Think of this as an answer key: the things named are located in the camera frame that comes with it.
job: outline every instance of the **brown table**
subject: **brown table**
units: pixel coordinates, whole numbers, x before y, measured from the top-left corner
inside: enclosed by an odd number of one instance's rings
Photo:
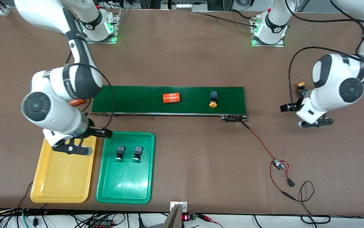
[[[215,14],[245,22],[236,13]],[[288,187],[284,172],[274,168],[279,186],[297,196],[302,182],[310,180],[316,192],[306,205],[312,213],[362,216],[364,97],[328,112],[335,121],[330,127],[301,129],[294,113],[279,112],[279,106],[289,102],[287,70],[292,55],[312,45],[353,53],[359,27],[350,22],[297,19],[290,25],[284,48],[251,47],[245,26],[183,10],[132,10],[122,22],[117,44],[90,45],[90,49],[99,68],[116,85],[244,86],[249,126],[276,157],[291,165],[289,175],[296,186]],[[30,79],[37,71],[62,66],[68,53],[64,36],[32,26],[15,9],[0,17],[0,207],[17,207],[37,166],[43,134],[20,110]],[[304,81],[312,88],[312,66],[325,53],[301,53],[293,66],[293,82]],[[106,117],[93,119],[97,125],[107,121]],[[118,117],[110,129],[156,135],[150,203],[96,201],[100,140],[88,199],[47,208],[168,211],[170,201],[187,201],[189,210],[198,212],[305,213],[299,203],[273,186],[270,156],[241,124],[210,117]],[[32,203],[27,195],[22,206],[41,204]]]

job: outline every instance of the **green tray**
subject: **green tray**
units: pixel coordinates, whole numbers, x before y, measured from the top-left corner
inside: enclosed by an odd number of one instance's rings
[[[246,115],[244,87],[103,86],[93,99],[91,114],[220,116]],[[211,108],[211,91],[218,92],[218,106]],[[164,104],[163,94],[180,93],[180,102]]]
[[[116,162],[117,146],[125,146],[122,162]],[[141,162],[132,161],[134,148],[143,147]],[[96,199],[105,203],[146,204],[151,199],[155,135],[115,131],[105,139]]]

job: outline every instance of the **yellow tray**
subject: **yellow tray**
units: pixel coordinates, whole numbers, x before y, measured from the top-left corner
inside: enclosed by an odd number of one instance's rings
[[[42,143],[38,159],[31,201],[35,203],[82,203],[89,195],[96,137],[83,140],[82,146],[89,146],[89,156],[66,154],[53,151],[46,139]]]

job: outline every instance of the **yellow motor cap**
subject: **yellow motor cap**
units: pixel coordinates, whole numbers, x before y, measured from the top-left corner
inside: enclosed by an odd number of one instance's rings
[[[210,102],[210,104],[208,104],[210,107],[212,107],[212,108],[215,108],[215,107],[217,107],[217,103],[216,102],[214,102],[214,101],[212,101],[212,102]]]

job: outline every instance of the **teal cable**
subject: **teal cable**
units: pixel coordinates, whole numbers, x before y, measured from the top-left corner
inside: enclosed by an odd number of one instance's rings
[[[26,217],[24,216],[24,210],[21,211],[21,217],[23,218],[24,225],[26,226],[26,228],[30,228],[29,225],[27,224]]]

